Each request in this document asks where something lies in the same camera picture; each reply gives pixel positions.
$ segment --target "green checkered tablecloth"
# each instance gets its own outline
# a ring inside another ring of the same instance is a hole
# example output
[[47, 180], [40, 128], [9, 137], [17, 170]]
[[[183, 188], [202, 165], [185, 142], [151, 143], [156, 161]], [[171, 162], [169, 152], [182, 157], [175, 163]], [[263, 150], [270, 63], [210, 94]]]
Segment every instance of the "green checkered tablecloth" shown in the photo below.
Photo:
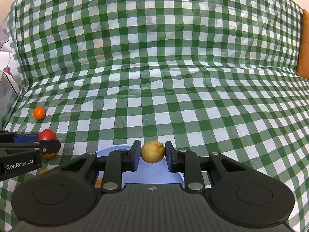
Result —
[[[6, 128], [54, 130], [61, 150], [49, 169], [135, 139], [224, 153], [289, 186], [289, 225], [306, 231], [301, 17], [291, 0], [16, 0], [8, 29], [25, 90]], [[0, 182], [1, 231], [17, 224], [15, 186], [36, 174]]]

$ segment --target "red tomato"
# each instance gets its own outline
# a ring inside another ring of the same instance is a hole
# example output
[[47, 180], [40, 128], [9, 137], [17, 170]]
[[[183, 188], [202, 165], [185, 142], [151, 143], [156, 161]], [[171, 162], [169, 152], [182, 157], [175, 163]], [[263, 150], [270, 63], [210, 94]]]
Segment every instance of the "red tomato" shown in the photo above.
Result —
[[[39, 134], [38, 140], [49, 140], [49, 139], [57, 139], [57, 136], [50, 129], [45, 129], [41, 131], [41, 133]], [[56, 153], [44, 154], [43, 156], [46, 159], [52, 159], [56, 156]]]
[[45, 129], [39, 134], [38, 140], [57, 139], [55, 133], [50, 129]]

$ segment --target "round pad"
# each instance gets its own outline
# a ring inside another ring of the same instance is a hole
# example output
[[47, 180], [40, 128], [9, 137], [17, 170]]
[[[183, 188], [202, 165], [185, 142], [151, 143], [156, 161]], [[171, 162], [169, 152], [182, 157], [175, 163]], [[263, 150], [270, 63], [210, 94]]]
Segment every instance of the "round pad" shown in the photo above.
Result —
[[38, 187], [33, 197], [37, 202], [42, 204], [55, 205], [65, 201], [70, 195], [70, 190], [60, 184], [47, 184]]
[[75, 172], [40, 175], [16, 187], [12, 208], [19, 220], [59, 226], [84, 217], [95, 204], [95, 188]]
[[265, 186], [248, 184], [237, 190], [237, 196], [245, 203], [263, 205], [272, 199], [272, 192]]
[[286, 221], [294, 206], [293, 194], [286, 185], [263, 177], [221, 180], [212, 188], [210, 201], [222, 218], [251, 228]]

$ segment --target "tangerine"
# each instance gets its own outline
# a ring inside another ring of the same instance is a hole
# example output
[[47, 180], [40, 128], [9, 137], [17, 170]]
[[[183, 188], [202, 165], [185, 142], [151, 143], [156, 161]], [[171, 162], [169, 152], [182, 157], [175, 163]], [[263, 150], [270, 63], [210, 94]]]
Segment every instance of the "tangerine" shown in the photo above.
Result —
[[46, 112], [42, 106], [38, 106], [33, 111], [33, 116], [36, 120], [41, 120], [45, 117]]

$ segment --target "orange fruit fragment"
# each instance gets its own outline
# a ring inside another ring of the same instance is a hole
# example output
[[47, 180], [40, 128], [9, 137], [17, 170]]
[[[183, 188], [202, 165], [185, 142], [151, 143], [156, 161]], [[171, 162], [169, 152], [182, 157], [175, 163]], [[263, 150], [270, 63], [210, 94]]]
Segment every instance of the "orange fruit fragment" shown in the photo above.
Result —
[[33, 111], [33, 116], [36, 120], [41, 120], [45, 117], [46, 112], [42, 106], [38, 106]]
[[43, 154], [46, 159], [52, 159], [56, 156], [56, 153]]
[[98, 178], [98, 179], [97, 179], [97, 182], [95, 183], [95, 187], [100, 188], [100, 187], [101, 187], [101, 184], [102, 184], [102, 180], [103, 180], [103, 177]]
[[47, 172], [47, 171], [48, 171], [47, 168], [42, 168], [42, 169], [40, 169], [40, 174], [41, 174], [41, 173], [45, 173], [45, 172]]

